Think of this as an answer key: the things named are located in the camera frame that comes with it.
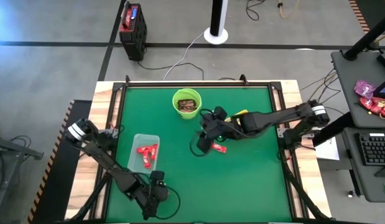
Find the black battery box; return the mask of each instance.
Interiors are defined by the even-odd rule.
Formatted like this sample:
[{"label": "black battery box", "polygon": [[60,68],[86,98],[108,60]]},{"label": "black battery box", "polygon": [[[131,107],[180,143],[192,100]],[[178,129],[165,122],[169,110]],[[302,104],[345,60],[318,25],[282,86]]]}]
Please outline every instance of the black battery box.
[{"label": "black battery box", "polygon": [[129,60],[140,61],[144,59],[147,24],[142,15],[140,4],[131,4],[130,2],[124,4],[119,38]]}]

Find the clear plastic container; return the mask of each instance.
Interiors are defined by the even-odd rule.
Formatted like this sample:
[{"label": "clear plastic container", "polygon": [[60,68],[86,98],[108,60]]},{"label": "clear plastic container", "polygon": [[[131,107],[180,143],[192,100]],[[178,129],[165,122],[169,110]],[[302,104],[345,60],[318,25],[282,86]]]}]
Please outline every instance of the clear plastic container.
[{"label": "clear plastic container", "polygon": [[[156,170],[156,164],[159,155],[159,136],[149,135],[149,134],[136,134],[131,146],[130,158],[128,163],[128,169],[133,172],[142,172],[145,174],[150,174],[153,170]],[[156,149],[156,158],[151,159],[151,154],[149,154],[151,161],[151,168],[145,168],[144,161],[142,160],[142,154],[137,153],[137,148],[142,146],[152,146],[157,144]]]}]

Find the white pole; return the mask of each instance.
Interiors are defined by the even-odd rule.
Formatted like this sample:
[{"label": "white pole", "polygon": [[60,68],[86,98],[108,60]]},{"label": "white pole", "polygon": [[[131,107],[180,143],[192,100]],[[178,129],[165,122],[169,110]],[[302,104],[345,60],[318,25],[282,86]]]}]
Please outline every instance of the white pole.
[{"label": "white pole", "polygon": [[205,39],[211,44],[222,44],[228,39],[224,29],[228,0],[213,0],[211,9],[211,24],[205,31]]}]

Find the white cable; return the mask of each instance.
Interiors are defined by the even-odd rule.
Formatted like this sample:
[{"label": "white cable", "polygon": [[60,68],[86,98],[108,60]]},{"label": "white cable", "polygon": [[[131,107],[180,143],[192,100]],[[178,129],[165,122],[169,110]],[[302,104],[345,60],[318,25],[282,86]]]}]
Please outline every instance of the white cable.
[{"label": "white cable", "polygon": [[184,59],[185,59],[185,56],[187,55],[187,52],[188,52],[188,49],[192,46],[192,44],[195,43],[195,41],[197,41],[197,39],[199,39],[199,37],[201,37],[203,34],[205,33],[205,31],[203,31],[197,38],[195,38],[195,40],[192,41],[192,43],[187,47],[187,49],[185,50],[185,53],[184,53],[184,56],[181,58],[181,60],[179,60],[177,63],[175,63],[171,68],[169,68],[169,70],[166,72],[165,76],[163,77],[163,80],[166,79],[167,75],[172,71],[172,69],[178,65],[180,62],[182,62]]}]

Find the wooden table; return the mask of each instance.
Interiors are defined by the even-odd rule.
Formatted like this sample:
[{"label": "wooden table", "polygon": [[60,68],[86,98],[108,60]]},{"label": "wooden table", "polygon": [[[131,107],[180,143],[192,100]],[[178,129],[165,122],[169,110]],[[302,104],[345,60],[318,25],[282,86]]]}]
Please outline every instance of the wooden table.
[{"label": "wooden table", "polygon": [[[302,103],[299,87],[296,80],[271,80],[271,82],[272,81],[281,82],[282,91],[284,95],[283,97],[287,108]],[[98,82],[95,88],[89,119],[97,126],[98,129],[105,129],[106,126],[113,83],[114,82]],[[277,97],[276,92],[274,92],[274,96],[276,98],[277,109],[280,110],[281,104],[279,103],[279,97]],[[120,97],[117,97],[115,100],[113,123],[116,122],[119,102]],[[297,123],[298,121],[292,122],[290,123],[290,126],[294,127]],[[304,139],[302,144],[305,146],[313,147],[312,141],[308,139]],[[321,173],[318,167],[315,151],[301,147],[296,150],[296,156],[297,162],[299,164],[299,171],[304,190],[308,193],[308,196],[312,199],[314,204],[322,211],[322,213],[324,213],[328,217],[331,217],[327,196],[323,187]],[[88,156],[83,156],[79,160],[65,218],[71,218],[72,216],[74,216],[79,210],[79,208],[84,204],[88,196],[92,193],[95,184],[97,168],[97,162]],[[96,213],[97,217],[100,217],[101,215],[100,211],[103,203],[103,192],[104,190],[101,191],[101,197],[98,200],[98,209]],[[302,217],[300,200],[297,195],[297,192],[294,189],[293,196],[297,216]]]}]

